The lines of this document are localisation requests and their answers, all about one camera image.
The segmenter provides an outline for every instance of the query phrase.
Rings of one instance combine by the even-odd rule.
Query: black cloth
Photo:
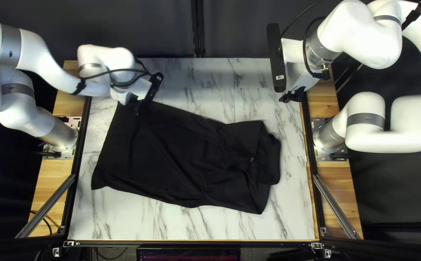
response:
[[[280,180],[280,142],[262,121],[224,124],[152,102],[137,116],[118,105],[91,188],[194,208],[261,214]]]

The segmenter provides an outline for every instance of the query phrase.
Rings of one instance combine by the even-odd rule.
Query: wooden table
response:
[[[68,73],[78,76],[77,61],[65,61],[64,70]],[[338,100],[333,80],[321,81],[316,86],[307,91],[309,98],[309,110],[311,117],[331,117],[339,112]],[[80,96],[72,96],[68,93],[59,91],[57,93],[56,102],[54,104],[53,114],[56,116],[82,116],[85,98]],[[45,160],[41,163],[39,177],[36,184],[35,194],[33,197],[32,210],[39,208],[51,197],[55,190],[70,175],[73,161],[70,160]],[[354,186],[349,168],[349,162],[318,162],[318,174],[328,187],[345,215],[349,218],[354,228],[363,238],[362,227],[358,215],[357,202],[354,193]],[[315,227],[315,238],[318,239],[318,228],[316,224],[316,211],[313,202],[312,180],[310,178],[310,168],[307,167],[309,187],[312,199],[312,209]],[[53,233],[57,231],[64,211],[64,201],[66,195],[63,195],[56,205],[49,211],[47,217],[51,224]],[[332,210],[323,199],[323,212],[325,217],[325,225],[330,235],[338,237],[346,237],[340,223],[337,221]],[[39,226],[30,236],[49,235],[48,228],[44,222],[40,222]]]
[[[309,113],[311,117],[328,118],[335,116],[340,111],[338,99],[336,97],[336,89],[334,87],[334,79],[331,77],[328,81],[320,80],[315,86],[307,91],[309,101]],[[304,129],[304,142],[306,142],[306,132]],[[313,218],[316,223],[315,204],[313,202],[312,180],[310,175],[310,167],[307,162],[307,174],[309,178],[310,196],[312,198]],[[357,230],[361,238],[362,225],[358,214],[357,201],[355,198],[354,184],[351,176],[351,168],[349,160],[343,162],[317,162],[318,175],[323,183],[336,200],[341,210],[351,222],[352,226]],[[325,227],[330,236],[347,238],[338,219],[334,215],[328,203],[322,198],[323,214],[325,219]],[[315,226],[315,235],[318,236],[318,228]]]

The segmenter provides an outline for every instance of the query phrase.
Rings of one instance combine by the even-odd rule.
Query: silver metal band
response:
[[[1,86],[2,94],[8,94],[8,93],[23,93],[27,94],[28,96],[31,96],[35,98],[35,94],[32,88],[27,85],[23,84],[4,84]]]
[[[378,15],[378,16],[373,17],[373,19],[375,19],[375,21],[380,21],[380,20],[395,21],[396,23],[399,24],[399,26],[401,26],[401,21],[399,20],[399,18],[392,15]]]
[[[0,54],[0,65],[16,68],[19,64],[22,48],[22,36],[20,30],[15,27],[1,25],[2,43]]]
[[[80,66],[78,69],[81,71],[83,69],[92,69],[92,68],[105,68],[107,70],[107,67],[102,65],[102,64],[84,64],[82,66]]]
[[[324,123],[313,131],[313,143],[315,146],[326,152],[334,153],[336,148],[344,144],[344,137],[334,131],[333,120]]]
[[[375,113],[356,113],[347,117],[347,127],[354,124],[372,124],[384,128],[384,118]]]
[[[53,151],[66,151],[73,147],[77,138],[75,137],[75,131],[67,124],[63,123],[59,119],[54,119],[54,127],[52,130],[38,139],[41,139],[48,144]]]

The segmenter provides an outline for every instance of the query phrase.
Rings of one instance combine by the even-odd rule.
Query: white marble tile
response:
[[[223,123],[235,122],[233,88],[164,89],[157,101]]]
[[[143,58],[151,72],[161,72],[161,88],[227,88],[233,86],[232,58]]]
[[[281,103],[269,88],[235,88],[235,120],[263,120],[281,142],[282,156],[305,156],[299,103]]]
[[[273,89],[272,70],[268,58],[233,58],[235,88]]]
[[[185,208],[158,202],[155,240],[239,239],[238,211],[215,206]]]
[[[83,153],[101,151],[116,108],[117,101],[110,97],[92,98]]]
[[[257,64],[251,65],[253,59],[226,58],[142,60],[150,71],[159,69],[165,75],[155,97],[157,102],[224,123],[264,120],[268,130],[282,142],[281,181],[272,187],[262,215],[214,206],[189,209],[111,188],[92,191],[91,175],[117,105],[110,98],[94,98],[68,238],[312,239],[312,206],[299,106],[279,103],[280,94],[272,88],[261,88],[264,86],[259,76],[254,77],[264,75],[266,62],[257,59]],[[244,76],[239,79],[240,88],[234,88],[234,63],[238,64],[235,73]],[[245,74],[245,70],[256,73]]]
[[[306,157],[281,158],[281,178],[262,214],[239,212],[241,240],[314,239]]]
[[[157,200],[104,187],[91,190],[98,153],[84,153],[69,239],[152,240]]]

